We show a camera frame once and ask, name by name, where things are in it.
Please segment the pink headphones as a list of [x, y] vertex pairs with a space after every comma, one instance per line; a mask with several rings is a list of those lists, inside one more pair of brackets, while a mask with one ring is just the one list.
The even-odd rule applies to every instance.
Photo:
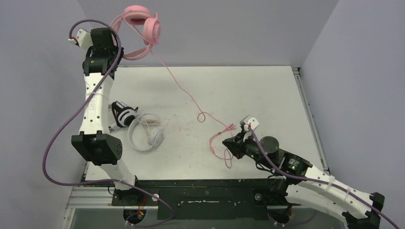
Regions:
[[193, 101], [195, 106], [197, 107], [199, 113], [197, 115], [197, 121], [200, 123], [204, 123], [207, 117], [210, 117], [212, 120], [216, 121], [217, 123], [221, 124], [224, 129], [213, 134], [208, 141], [208, 146], [211, 153], [217, 157], [218, 159], [224, 161], [226, 168], [232, 168], [232, 161], [233, 156], [231, 155], [229, 150], [224, 150], [224, 155], [219, 156], [217, 155], [215, 148], [212, 146], [213, 140], [220, 135], [229, 132], [230, 134], [235, 129], [234, 124], [226, 125], [224, 122], [218, 120], [217, 118], [213, 117], [212, 114], [209, 112], [204, 111], [197, 101], [194, 99], [192, 94], [190, 94], [185, 88], [183, 88], [170, 68], [159, 58], [153, 51], [153, 47], [158, 45], [160, 37], [161, 37], [161, 23], [159, 21], [159, 15], [157, 13], [151, 13], [150, 10], [144, 6], [140, 5], [132, 5], [128, 6], [124, 9], [122, 14], [115, 17], [110, 26], [114, 29], [114, 31], [119, 32], [121, 23], [124, 22], [127, 24], [144, 42], [146, 47], [125, 53], [123, 58], [129, 61], [138, 61], [147, 55], [151, 54], [158, 62], [162, 64], [162, 66], [168, 71], [170, 76], [173, 78], [175, 84], [186, 93], [190, 99]]

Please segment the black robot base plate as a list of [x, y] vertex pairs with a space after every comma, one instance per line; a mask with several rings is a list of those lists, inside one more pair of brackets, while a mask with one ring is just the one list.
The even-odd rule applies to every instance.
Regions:
[[123, 207], [124, 216], [141, 210], [156, 210], [159, 220], [254, 219], [273, 214], [286, 218], [292, 204], [272, 192], [273, 179], [142, 180], [137, 185], [159, 196], [172, 208], [140, 191], [122, 194], [112, 184], [84, 187], [80, 191], [97, 198], [97, 204]]

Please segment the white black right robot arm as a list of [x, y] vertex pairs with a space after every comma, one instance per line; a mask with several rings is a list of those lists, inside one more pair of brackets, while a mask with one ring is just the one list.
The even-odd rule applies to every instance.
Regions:
[[277, 139], [242, 131], [222, 144], [238, 159], [247, 156], [271, 171], [271, 200], [276, 204], [296, 204], [326, 213], [349, 229], [378, 229], [384, 195], [365, 193], [338, 181], [308, 160], [281, 149]]

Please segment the black white headphones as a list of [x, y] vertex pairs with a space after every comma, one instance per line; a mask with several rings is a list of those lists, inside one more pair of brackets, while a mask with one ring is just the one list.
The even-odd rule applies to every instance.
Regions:
[[138, 117], [139, 107], [128, 106], [123, 101], [114, 101], [108, 108], [111, 110], [114, 118], [114, 123], [108, 127], [110, 132], [129, 127], [133, 120]]

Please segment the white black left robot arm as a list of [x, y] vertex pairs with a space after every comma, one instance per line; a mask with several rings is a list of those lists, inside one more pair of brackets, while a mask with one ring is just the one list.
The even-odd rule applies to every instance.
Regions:
[[117, 64], [123, 56], [116, 36], [109, 28], [80, 29], [73, 41], [86, 50], [82, 64], [85, 80], [84, 117], [79, 133], [71, 137], [78, 153], [114, 180], [113, 206], [131, 206], [143, 202], [144, 194], [134, 187], [138, 181], [122, 160], [121, 140], [110, 135], [108, 124], [109, 94]]

